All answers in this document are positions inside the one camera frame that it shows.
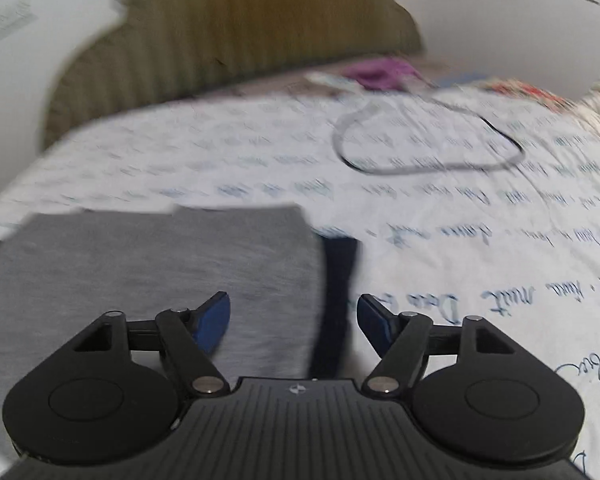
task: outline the black cable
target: black cable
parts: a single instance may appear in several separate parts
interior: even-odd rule
[[[488,171],[508,170],[509,168],[512,168],[512,167],[518,165],[520,162],[522,162],[522,160],[524,160],[525,150],[520,145],[520,143],[517,142],[517,140],[514,139],[513,137],[507,135],[505,132],[497,129],[495,126],[493,126],[493,124],[491,124],[482,115],[476,114],[476,113],[472,112],[471,110],[468,110],[467,108],[449,105],[447,103],[443,103],[442,101],[438,101],[436,99],[424,99],[424,98],[421,98],[421,99],[424,102],[437,104],[439,106],[445,107],[448,110],[451,110],[451,111],[454,111],[457,113],[462,113],[465,115],[470,115],[473,117],[480,118],[481,120],[484,121],[485,124],[487,124],[488,127],[490,127],[491,130],[500,134],[505,139],[507,139],[511,144],[513,144],[519,153],[517,153],[515,156],[512,156],[511,158],[509,158],[503,162],[499,162],[497,164],[478,165],[478,164],[472,164],[470,162],[462,162],[462,163],[455,162],[453,164],[441,164],[440,166],[429,166],[429,167],[423,167],[423,166],[404,167],[403,166],[400,168],[385,168],[385,169],[362,168],[361,166],[358,166],[357,164],[354,164],[349,159],[347,159],[347,157],[344,155],[344,150],[343,150],[342,145],[344,143],[344,136],[345,136],[347,130],[353,124],[361,123],[363,120],[366,120],[366,119],[372,117],[373,115],[375,115],[375,113],[377,113],[380,110],[379,105],[376,104],[375,102],[370,102],[367,106],[362,108],[362,110],[358,110],[356,112],[347,114],[346,116],[340,118],[340,120],[333,127],[333,134],[331,136],[331,145],[333,146],[333,151],[336,153],[338,158],[352,170],[359,171],[360,173],[369,174],[369,175],[385,175],[385,176],[435,173],[437,171],[484,171],[484,172],[488,172]]]

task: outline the circular mount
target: circular mount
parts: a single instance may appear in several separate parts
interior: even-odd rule
[[[502,466],[568,458],[584,420],[576,391],[539,362],[443,368],[414,387],[412,408],[443,447]]]
[[[73,368],[42,363],[7,394],[2,419],[17,450],[95,465],[137,454],[168,433],[178,399],[165,377],[131,362],[79,361]]]

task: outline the black fabric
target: black fabric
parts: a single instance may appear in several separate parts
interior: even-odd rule
[[[314,344],[308,376],[333,379],[342,364],[349,334],[349,283],[359,242],[355,238],[320,237],[325,256],[326,283],[322,321]]]

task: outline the printed script pattern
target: printed script pattern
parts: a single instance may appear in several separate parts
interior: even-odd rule
[[[565,116],[479,91],[437,98],[515,136],[509,171],[366,176],[366,168],[480,164],[515,153],[471,116],[404,96],[178,102],[91,123],[0,195],[0,239],[35,212],[170,211],[297,203],[318,232],[363,243],[353,297],[436,323],[484,316],[573,384],[587,407],[574,462],[600,479],[600,140]],[[362,334],[356,359],[377,357]]]

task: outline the gray cloth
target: gray cloth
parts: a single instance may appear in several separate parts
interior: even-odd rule
[[[36,216],[0,247],[0,410],[11,386],[107,310],[153,319],[218,290],[231,299],[213,359],[227,380],[303,377],[322,266],[297,207]],[[1,416],[0,450],[13,455]]]

